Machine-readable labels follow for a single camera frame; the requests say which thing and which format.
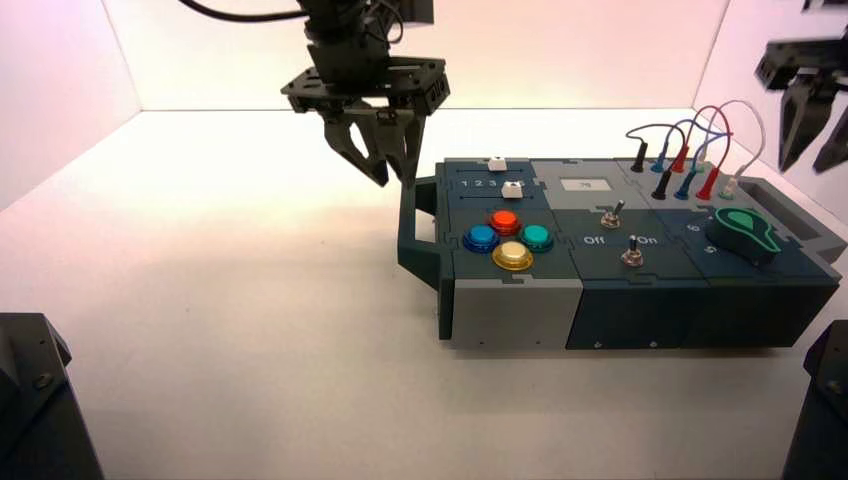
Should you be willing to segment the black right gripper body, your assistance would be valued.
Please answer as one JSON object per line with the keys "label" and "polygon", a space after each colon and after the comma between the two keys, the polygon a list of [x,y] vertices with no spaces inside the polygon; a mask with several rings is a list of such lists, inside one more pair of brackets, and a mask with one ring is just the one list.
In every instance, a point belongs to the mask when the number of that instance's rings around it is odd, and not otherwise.
{"label": "black right gripper body", "polygon": [[847,37],[767,43],[755,75],[767,90],[785,90],[799,74],[845,77]]}

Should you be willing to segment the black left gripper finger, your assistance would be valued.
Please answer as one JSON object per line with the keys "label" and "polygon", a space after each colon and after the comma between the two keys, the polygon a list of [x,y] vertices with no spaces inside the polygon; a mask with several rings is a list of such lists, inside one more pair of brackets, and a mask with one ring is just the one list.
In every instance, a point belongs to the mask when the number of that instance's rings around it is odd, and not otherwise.
{"label": "black left gripper finger", "polygon": [[[342,158],[353,165],[379,186],[388,183],[386,162],[379,155],[377,122],[372,111],[323,113],[324,138],[328,145]],[[366,146],[363,153],[353,141],[352,129],[361,135]]]}
{"label": "black left gripper finger", "polygon": [[390,164],[405,188],[416,180],[425,117],[413,110],[377,111],[377,144],[380,155]]}

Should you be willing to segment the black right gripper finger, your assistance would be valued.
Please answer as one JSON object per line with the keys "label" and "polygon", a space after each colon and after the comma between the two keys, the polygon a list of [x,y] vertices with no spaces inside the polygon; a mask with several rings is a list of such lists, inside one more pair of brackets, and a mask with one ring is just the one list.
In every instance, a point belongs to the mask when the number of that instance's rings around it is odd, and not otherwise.
{"label": "black right gripper finger", "polygon": [[781,99],[778,168],[788,171],[824,129],[830,118],[830,78],[802,74]]}
{"label": "black right gripper finger", "polygon": [[816,174],[823,174],[847,161],[847,122],[840,121],[825,141],[813,163]]}

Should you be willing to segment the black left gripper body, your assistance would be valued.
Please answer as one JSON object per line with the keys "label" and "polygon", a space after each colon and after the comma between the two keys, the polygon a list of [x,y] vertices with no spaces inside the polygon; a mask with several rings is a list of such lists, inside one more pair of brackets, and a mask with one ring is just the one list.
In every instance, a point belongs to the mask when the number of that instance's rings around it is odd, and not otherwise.
{"label": "black left gripper body", "polygon": [[450,95],[446,62],[440,58],[389,54],[375,39],[312,42],[313,65],[280,92],[295,111],[340,111],[365,98],[385,98],[394,108],[429,116]]}

